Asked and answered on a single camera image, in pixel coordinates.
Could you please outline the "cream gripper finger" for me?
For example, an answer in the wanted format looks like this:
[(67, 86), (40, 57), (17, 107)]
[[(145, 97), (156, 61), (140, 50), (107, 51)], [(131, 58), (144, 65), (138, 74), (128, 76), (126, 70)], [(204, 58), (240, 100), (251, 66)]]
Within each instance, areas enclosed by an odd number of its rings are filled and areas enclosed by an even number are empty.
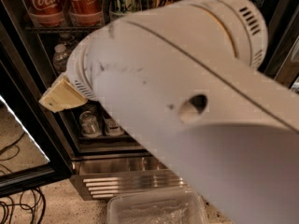
[(54, 113), (79, 107), (87, 102), (88, 99), (75, 89), (65, 73), (61, 73), (39, 99), (41, 105)]

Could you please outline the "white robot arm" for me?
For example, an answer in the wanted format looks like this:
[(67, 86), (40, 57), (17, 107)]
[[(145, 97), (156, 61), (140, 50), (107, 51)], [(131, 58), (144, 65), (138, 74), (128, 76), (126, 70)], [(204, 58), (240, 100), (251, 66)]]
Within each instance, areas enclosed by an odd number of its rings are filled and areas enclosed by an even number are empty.
[(260, 73), (249, 0), (182, 0), (84, 38), (41, 104), (96, 101), (235, 224), (299, 224), (299, 96)]

